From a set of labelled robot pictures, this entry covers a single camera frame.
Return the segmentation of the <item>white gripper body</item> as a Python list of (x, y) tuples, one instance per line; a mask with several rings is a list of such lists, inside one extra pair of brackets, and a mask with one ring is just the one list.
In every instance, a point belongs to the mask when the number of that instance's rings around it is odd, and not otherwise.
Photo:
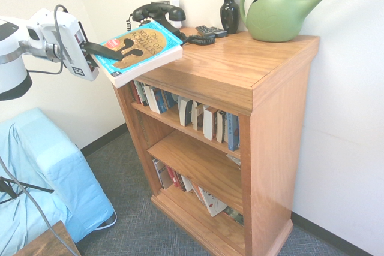
[(50, 44), (57, 44), (62, 52), (64, 65), (68, 71), (81, 79), (93, 81), (98, 76), (98, 69), (87, 63), (85, 53), (80, 45), (86, 40), (78, 20), (71, 14), (57, 11), (55, 27), (55, 14), (49, 12), (39, 20), (39, 28)]

